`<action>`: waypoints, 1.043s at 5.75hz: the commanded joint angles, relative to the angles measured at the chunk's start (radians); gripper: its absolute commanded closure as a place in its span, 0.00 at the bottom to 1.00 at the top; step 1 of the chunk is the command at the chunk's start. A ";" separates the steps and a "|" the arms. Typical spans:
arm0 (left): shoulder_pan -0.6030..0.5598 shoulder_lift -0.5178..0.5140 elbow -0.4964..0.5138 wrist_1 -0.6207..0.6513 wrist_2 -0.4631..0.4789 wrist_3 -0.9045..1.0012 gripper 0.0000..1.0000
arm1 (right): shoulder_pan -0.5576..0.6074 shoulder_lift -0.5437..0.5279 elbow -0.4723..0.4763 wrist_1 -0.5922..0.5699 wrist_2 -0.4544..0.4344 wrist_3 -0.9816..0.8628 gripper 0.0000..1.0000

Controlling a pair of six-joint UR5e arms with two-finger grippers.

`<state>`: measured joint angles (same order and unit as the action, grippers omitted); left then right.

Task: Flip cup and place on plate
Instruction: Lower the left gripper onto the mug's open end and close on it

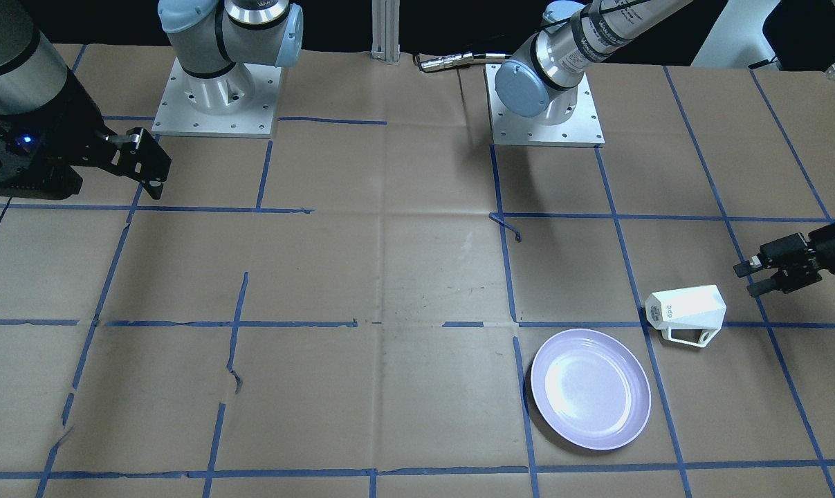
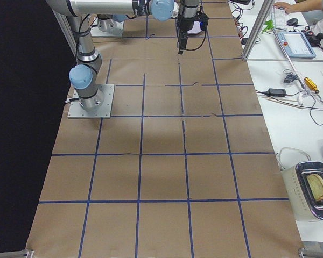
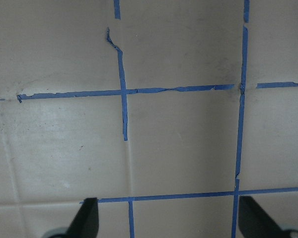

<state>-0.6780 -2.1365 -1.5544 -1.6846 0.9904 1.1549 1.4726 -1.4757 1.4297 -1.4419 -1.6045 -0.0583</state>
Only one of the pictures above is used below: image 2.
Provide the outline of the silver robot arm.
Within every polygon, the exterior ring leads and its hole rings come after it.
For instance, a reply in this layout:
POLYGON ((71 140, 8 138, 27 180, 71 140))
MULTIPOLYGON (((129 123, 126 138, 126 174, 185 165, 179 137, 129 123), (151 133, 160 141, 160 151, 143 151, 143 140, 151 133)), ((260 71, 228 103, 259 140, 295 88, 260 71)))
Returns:
POLYGON ((172 17, 175 6, 174 1, 47 1, 47 3, 53 11, 66 16, 73 32, 76 42, 76 66, 70 70, 69 79, 79 96, 80 106, 86 111, 99 109, 105 100, 104 93, 96 84, 102 58, 93 44, 88 16, 152 15, 163 22, 172 17))

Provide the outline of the person forearm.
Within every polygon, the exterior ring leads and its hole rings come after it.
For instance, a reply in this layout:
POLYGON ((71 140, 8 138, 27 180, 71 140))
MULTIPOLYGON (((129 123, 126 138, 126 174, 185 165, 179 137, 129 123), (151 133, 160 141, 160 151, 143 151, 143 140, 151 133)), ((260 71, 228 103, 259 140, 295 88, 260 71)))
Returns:
POLYGON ((323 10, 322 0, 306 0, 289 7, 289 13, 323 10))

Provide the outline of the person hand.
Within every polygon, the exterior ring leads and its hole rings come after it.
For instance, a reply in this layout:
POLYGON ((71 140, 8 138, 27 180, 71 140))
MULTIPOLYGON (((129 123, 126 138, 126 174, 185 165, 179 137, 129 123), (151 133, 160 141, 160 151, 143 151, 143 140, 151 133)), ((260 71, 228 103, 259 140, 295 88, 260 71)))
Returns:
POLYGON ((275 2, 273 7, 284 10, 286 14, 292 13, 292 4, 286 2, 275 2))

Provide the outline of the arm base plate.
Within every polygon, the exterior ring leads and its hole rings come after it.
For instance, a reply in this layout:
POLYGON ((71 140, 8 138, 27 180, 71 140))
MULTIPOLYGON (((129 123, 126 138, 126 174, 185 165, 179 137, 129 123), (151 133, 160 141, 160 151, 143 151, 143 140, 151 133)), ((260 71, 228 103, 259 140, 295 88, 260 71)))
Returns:
POLYGON ((96 18, 91 26, 91 35, 95 38, 120 38, 123 35, 124 22, 117 22, 109 18, 96 18))
POLYGON ((70 119, 109 119, 112 111, 114 84, 97 84, 97 93, 94 97, 80 98, 73 90, 74 101, 69 104, 68 118, 70 119))

